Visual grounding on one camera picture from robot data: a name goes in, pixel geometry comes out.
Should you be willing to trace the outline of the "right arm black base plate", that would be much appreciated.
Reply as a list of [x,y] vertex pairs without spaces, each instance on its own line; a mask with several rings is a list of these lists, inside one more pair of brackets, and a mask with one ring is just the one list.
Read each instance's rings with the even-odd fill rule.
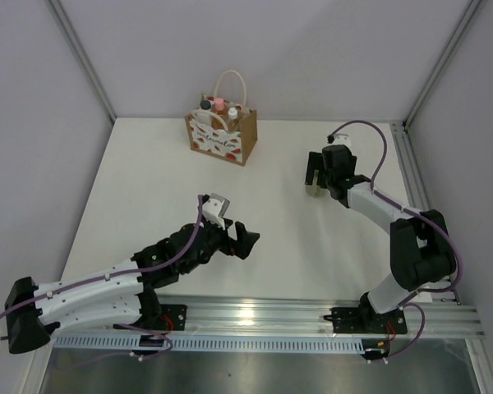
[[333,307],[323,319],[332,324],[334,333],[340,334],[408,333],[404,313],[399,309],[377,314],[373,309]]

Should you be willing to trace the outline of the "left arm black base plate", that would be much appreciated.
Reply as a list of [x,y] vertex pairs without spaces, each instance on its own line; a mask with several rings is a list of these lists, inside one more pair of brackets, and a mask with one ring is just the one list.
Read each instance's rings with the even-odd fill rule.
[[130,326],[162,332],[183,332],[187,322],[187,306],[170,304],[162,305],[161,308],[161,315],[141,317],[135,323],[130,323]]

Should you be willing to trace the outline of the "orange bottle pink cap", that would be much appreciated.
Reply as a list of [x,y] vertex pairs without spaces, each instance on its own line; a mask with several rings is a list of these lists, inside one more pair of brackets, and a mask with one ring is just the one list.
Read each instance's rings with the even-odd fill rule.
[[218,130],[218,129],[223,130],[224,127],[223,127],[222,121],[224,123],[227,122],[227,113],[228,113],[228,108],[226,107],[223,98],[216,97],[214,99],[214,104],[213,104],[213,107],[212,107],[212,112],[219,117],[219,120],[217,120],[216,118],[214,118],[212,120],[212,127],[215,130]]

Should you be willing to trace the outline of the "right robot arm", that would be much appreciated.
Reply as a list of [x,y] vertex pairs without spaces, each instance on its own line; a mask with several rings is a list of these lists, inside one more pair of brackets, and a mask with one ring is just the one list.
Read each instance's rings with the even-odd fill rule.
[[458,272],[443,215],[404,206],[355,173],[357,157],[344,144],[310,152],[305,185],[327,190],[332,199],[370,219],[389,235],[388,274],[359,300],[355,318],[365,332],[376,332],[426,284]]

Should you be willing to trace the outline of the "small jar dark lid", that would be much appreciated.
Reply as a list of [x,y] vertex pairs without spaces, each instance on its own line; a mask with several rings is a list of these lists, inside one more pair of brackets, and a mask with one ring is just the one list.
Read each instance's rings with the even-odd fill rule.
[[212,103],[208,99],[203,99],[200,101],[199,109],[201,112],[197,115],[199,122],[206,124],[207,126],[212,126],[212,116],[210,115],[212,108]]

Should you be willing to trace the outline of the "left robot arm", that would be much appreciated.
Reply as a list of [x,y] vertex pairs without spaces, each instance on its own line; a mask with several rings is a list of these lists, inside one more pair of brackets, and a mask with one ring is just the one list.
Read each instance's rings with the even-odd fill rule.
[[69,328],[129,324],[156,328],[162,316],[156,290],[207,264],[217,252],[246,259],[260,239],[241,222],[208,220],[134,253],[101,273],[75,281],[38,284],[18,279],[6,299],[7,344],[13,355],[37,350]]

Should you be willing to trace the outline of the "green bottle white cap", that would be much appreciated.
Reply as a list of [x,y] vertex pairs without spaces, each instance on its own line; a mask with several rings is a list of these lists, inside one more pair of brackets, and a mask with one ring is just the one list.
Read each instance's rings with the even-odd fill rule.
[[318,185],[319,172],[315,171],[310,185],[306,185],[306,193],[313,198],[321,198],[325,195],[325,189]]

